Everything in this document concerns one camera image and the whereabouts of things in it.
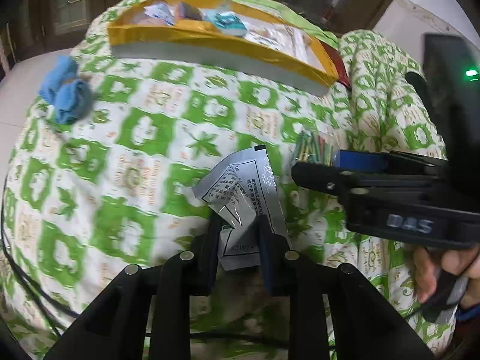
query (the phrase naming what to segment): tile floor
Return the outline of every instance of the tile floor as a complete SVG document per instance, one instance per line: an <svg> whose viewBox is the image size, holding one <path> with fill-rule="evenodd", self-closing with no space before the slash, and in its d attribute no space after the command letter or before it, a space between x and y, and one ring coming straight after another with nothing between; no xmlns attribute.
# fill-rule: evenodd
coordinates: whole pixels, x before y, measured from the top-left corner
<svg viewBox="0 0 480 360"><path fill-rule="evenodd" d="M55 65L57 56L70 54L70 49L39 55L16 64L0 82L0 182L7 173L11 148L25 123L26 112L42 83Z"/></svg>

